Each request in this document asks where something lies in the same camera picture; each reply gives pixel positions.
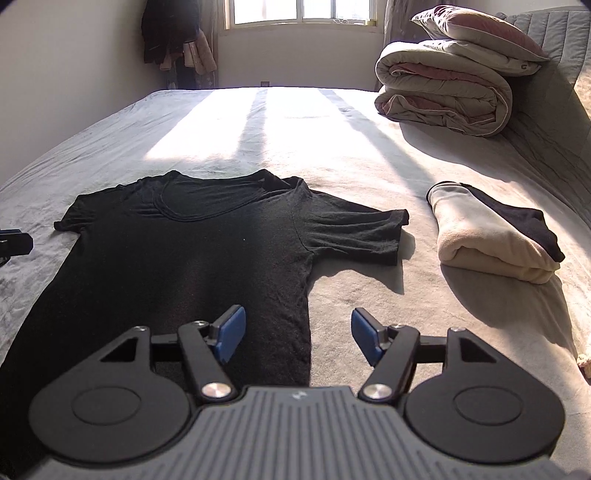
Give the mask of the window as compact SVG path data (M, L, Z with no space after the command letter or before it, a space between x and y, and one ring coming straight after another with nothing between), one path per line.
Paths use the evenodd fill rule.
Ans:
M338 25L374 27L378 2L372 0L224 1L224 27Z

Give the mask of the black t-shirt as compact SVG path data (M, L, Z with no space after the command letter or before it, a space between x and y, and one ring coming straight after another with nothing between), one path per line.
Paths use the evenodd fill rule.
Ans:
M172 171L77 197L54 225L77 241L1 367L2 472L19 476L42 455L28 426L36 393L134 326L170 333L242 305L231 381L308 385L315 261L393 265L408 221L406 210L380 211L266 170L212 180Z

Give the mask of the pink beige pillow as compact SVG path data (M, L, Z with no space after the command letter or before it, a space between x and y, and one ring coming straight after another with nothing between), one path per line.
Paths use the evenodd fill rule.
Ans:
M549 56L527 34L495 16L454 5L437 5L412 17L432 39L473 43L506 57L546 62Z

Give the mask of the hanging dark clothes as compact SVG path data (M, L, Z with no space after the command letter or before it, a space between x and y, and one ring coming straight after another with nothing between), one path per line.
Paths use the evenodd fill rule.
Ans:
M147 1L140 31L145 64L167 71L181 58L197 75L216 71L211 45L201 28L199 1Z

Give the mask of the grey quilted headboard cover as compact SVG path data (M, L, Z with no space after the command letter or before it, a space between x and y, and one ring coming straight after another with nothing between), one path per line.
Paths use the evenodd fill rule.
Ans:
M514 79L512 118L503 135L548 188L590 222L590 11L556 7L506 21L549 56L540 70Z

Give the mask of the grey bed sheet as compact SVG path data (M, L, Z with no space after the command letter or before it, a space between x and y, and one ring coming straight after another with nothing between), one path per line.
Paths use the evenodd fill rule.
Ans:
M360 90L238 88L161 91L66 139L1 188L1 224L30 233L30 255L1 270L1 348L8 351L54 278L75 235L53 224L80 194L171 170L230 178L266 169L410 223L393 268L324 260L312 273L311 382L359 387L369 366L349 334L362 306L427 335L462 326L552 388L566 410L554 461L590 464L590 386L576 359L590 345L590 229L503 136L470 137L398 124ZM544 285L441 265L425 196L444 180L471 184L514 206L541 210L565 253Z

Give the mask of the folded beige pink quilt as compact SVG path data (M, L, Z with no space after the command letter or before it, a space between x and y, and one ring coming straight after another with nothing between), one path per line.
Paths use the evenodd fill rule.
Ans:
M377 111L393 121L491 137L512 113L512 90L499 73L431 42L389 44L375 71L382 84Z

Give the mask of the folded cream black garment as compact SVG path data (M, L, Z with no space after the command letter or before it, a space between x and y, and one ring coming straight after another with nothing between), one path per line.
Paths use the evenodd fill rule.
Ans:
M465 183L433 185L426 200L438 223L442 264L545 284L565 255L538 209L497 201Z

